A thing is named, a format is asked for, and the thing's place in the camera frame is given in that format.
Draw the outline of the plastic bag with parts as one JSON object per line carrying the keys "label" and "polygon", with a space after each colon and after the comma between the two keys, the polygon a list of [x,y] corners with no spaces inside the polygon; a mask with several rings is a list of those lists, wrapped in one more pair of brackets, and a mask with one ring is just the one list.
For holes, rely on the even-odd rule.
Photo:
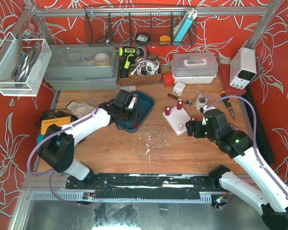
{"label": "plastic bag with parts", "polygon": [[201,93],[200,91],[196,92],[198,93],[198,96],[194,103],[194,107],[196,108],[196,110],[200,110],[208,103],[209,99],[211,99],[212,97],[207,94]]}

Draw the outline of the red handled ratchet wrench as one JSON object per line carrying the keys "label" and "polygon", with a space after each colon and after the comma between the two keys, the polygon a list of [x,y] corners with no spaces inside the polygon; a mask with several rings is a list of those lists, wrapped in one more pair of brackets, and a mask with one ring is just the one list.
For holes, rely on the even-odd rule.
{"label": "red handled ratchet wrench", "polygon": [[186,105],[191,105],[192,104],[192,101],[191,100],[183,100],[183,99],[181,99],[181,98],[179,98],[179,97],[177,97],[177,96],[175,96],[175,95],[173,95],[173,94],[168,94],[167,95],[169,98],[172,98],[172,99],[175,99],[175,100],[177,100],[177,101],[181,101],[181,102],[183,102],[183,103],[185,103]]}

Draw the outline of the large red spring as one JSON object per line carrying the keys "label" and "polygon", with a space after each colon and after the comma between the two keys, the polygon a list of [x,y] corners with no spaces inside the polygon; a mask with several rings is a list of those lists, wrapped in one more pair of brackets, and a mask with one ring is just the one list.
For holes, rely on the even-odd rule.
{"label": "large red spring", "polygon": [[170,108],[170,107],[167,107],[167,108],[165,109],[165,116],[169,116],[170,113],[171,113],[171,108]]}

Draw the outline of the small red spring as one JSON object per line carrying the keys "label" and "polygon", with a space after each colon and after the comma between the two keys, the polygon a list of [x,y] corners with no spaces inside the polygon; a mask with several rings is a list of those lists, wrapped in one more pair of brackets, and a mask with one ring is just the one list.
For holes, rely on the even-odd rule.
{"label": "small red spring", "polygon": [[182,101],[178,101],[177,103],[177,110],[181,110],[183,106],[183,102]]}

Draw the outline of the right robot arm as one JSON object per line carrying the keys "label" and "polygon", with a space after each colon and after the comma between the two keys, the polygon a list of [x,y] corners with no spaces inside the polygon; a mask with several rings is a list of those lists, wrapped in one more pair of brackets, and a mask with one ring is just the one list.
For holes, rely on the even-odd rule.
{"label": "right robot arm", "polygon": [[219,109],[204,113],[202,121],[186,122],[188,136],[207,138],[252,178],[256,188],[229,168],[219,165],[209,172],[215,189],[225,189],[255,209],[270,230],[288,230],[288,186],[262,158],[250,137],[236,130]]}

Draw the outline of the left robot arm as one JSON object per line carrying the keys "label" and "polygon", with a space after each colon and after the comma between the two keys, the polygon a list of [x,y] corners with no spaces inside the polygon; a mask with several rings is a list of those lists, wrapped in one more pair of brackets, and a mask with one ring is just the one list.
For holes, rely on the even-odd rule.
{"label": "left robot arm", "polygon": [[116,98],[101,103],[93,112],[67,125],[50,125],[38,147],[39,157],[58,173],[83,181],[92,170],[74,157],[75,146],[88,135],[118,121],[135,121],[139,96],[120,90]]}

